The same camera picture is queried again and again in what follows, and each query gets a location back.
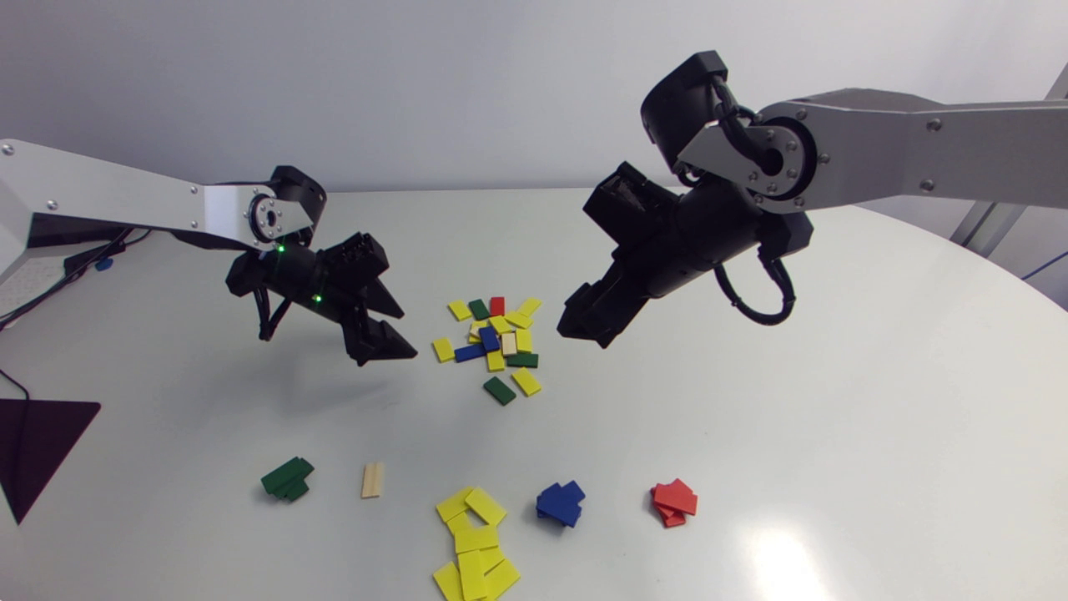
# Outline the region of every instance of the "white wall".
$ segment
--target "white wall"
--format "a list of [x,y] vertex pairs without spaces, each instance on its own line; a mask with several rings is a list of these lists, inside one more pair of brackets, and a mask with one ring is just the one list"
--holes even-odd
[[[638,108],[694,51],[754,108],[1022,100],[1068,60],[1066,21],[1064,0],[4,0],[0,137],[202,181],[288,162],[332,190],[588,186],[623,159],[663,178]],[[949,232],[958,211],[878,206]],[[994,256],[1014,272],[1068,231],[1033,213]]]

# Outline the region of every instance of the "stack of yellow blocks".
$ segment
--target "stack of yellow blocks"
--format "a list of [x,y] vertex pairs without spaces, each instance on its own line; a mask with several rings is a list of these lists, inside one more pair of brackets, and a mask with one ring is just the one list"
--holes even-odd
[[[485,525],[472,523],[471,512]],[[497,538],[497,525],[507,511],[486,491],[460,490],[438,504],[438,516],[453,534],[456,549],[456,563],[434,572],[446,601],[496,601],[519,581],[519,572],[504,556]]]

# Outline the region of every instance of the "yellow block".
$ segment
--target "yellow block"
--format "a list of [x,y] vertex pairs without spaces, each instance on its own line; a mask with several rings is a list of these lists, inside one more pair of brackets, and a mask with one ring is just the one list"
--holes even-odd
[[531,344],[531,331],[520,330],[516,332],[516,350],[520,353],[534,352],[534,345]]
[[450,562],[442,566],[440,570],[434,572],[434,582],[438,583],[438,588],[445,596],[446,601],[464,601],[464,591],[460,588],[460,571],[456,564]]
[[516,328],[521,328],[523,330],[529,329],[534,326],[534,320],[528,318],[527,316],[520,314],[519,312],[512,312],[511,314],[505,314],[504,319]]
[[508,515],[503,507],[489,493],[482,489],[474,489],[466,500],[468,507],[478,515],[487,524],[496,526]]
[[512,379],[516,381],[516,384],[523,390],[523,395],[528,397],[533,397],[541,392],[541,385],[538,384],[537,379],[524,367],[519,368],[518,371],[513,374]]
[[449,304],[449,311],[453,313],[458,322],[471,319],[471,310],[468,310],[467,303],[462,302],[462,300],[453,300]]
[[493,330],[496,330],[498,334],[504,334],[505,332],[512,332],[513,330],[513,328],[508,326],[508,322],[501,316],[493,316],[489,318],[489,326],[493,327]]
[[528,298],[527,300],[523,300],[523,304],[519,306],[519,313],[528,318],[532,318],[534,317],[534,312],[536,312],[540,306],[540,300],[537,298]]
[[482,553],[482,569],[487,572],[496,568],[498,564],[504,562],[505,559],[504,552],[501,551],[500,547],[483,549],[480,553]]
[[477,551],[468,551],[458,554],[456,559],[460,563],[460,588],[464,590],[464,601],[486,597],[486,572],[482,569],[482,554]]
[[505,559],[486,574],[487,601],[496,601],[512,585],[519,582],[519,570]]
[[460,531],[470,531],[474,527],[474,524],[471,523],[471,519],[468,518],[467,511],[459,513],[452,520],[445,522],[445,525],[449,526],[449,532],[453,533],[453,536],[456,536],[456,533]]
[[486,328],[487,326],[489,326],[489,320],[478,320],[472,323],[471,332],[468,333],[468,338],[474,338],[475,343],[482,341],[482,337],[478,336],[478,331]]
[[497,538],[497,526],[482,526],[456,533],[456,554],[468,551],[478,551],[500,547],[501,542]]
[[438,363],[443,364],[456,359],[453,346],[447,338],[439,338],[434,342],[434,352],[438,354]]
[[501,335],[501,354],[505,358],[511,358],[518,353],[519,350],[516,349],[516,333],[506,332]]
[[500,349],[486,353],[486,368],[489,371],[504,371],[504,354]]
[[447,524],[450,520],[467,511],[467,502],[465,500],[473,490],[472,487],[465,487],[453,496],[439,503],[438,516],[441,516],[441,521]]

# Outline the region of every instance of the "stack of green blocks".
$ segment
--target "stack of green blocks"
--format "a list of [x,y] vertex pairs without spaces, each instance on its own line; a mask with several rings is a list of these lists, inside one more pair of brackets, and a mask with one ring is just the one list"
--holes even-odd
[[260,479],[264,485],[267,494],[277,499],[287,499],[290,502],[297,501],[308,492],[308,485],[304,478],[311,474],[315,468],[300,457],[295,457],[286,461],[281,468]]

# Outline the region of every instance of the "black triangle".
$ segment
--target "black triangle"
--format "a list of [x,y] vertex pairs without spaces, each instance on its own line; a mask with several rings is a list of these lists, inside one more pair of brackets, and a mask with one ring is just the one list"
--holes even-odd
[[22,519],[100,411],[100,404],[0,399],[0,486]]

